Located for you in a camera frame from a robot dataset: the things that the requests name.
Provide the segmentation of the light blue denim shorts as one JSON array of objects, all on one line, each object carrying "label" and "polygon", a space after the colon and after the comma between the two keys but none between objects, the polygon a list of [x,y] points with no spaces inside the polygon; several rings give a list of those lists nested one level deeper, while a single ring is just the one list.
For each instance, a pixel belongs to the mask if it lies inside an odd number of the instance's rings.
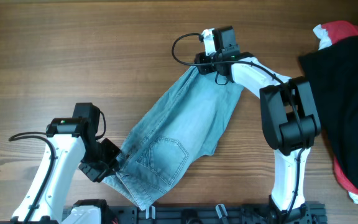
[{"label": "light blue denim shorts", "polygon": [[131,129],[119,169],[103,182],[141,210],[170,191],[192,162],[212,156],[244,89],[190,67]]}]

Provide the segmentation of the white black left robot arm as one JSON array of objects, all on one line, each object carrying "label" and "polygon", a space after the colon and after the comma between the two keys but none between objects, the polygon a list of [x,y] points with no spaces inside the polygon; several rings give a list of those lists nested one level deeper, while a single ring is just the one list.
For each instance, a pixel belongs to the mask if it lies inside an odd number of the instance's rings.
[{"label": "white black left robot arm", "polygon": [[80,200],[64,218],[75,171],[101,182],[117,170],[121,150],[109,139],[98,141],[87,118],[55,118],[44,133],[19,133],[10,141],[39,139],[45,152],[32,184],[9,223],[117,223],[105,200]]}]

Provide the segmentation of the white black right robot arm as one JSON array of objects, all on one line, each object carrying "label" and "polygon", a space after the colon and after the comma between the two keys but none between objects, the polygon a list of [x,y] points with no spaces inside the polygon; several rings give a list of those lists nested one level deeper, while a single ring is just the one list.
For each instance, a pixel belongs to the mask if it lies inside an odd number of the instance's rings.
[{"label": "white black right robot arm", "polygon": [[306,160],[321,132],[310,83],[305,77],[279,75],[249,53],[222,58],[218,52],[201,52],[194,62],[202,74],[217,72],[259,98],[262,131],[275,159],[270,198],[277,214],[289,218],[305,203]]}]

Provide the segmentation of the red and white garment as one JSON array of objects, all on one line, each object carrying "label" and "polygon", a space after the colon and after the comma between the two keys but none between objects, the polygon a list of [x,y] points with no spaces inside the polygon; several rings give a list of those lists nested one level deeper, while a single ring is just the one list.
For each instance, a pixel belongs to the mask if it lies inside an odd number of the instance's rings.
[{"label": "red and white garment", "polygon": [[333,21],[319,24],[313,28],[314,35],[319,39],[319,49],[322,50],[340,40],[358,35],[358,26],[347,21]]}]

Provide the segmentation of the black garment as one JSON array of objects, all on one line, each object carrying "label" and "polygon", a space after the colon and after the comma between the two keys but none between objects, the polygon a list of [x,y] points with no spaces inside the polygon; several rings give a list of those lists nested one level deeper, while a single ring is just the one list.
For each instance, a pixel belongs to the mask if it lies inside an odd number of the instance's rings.
[{"label": "black garment", "polygon": [[358,35],[298,60],[335,158],[358,190]]}]

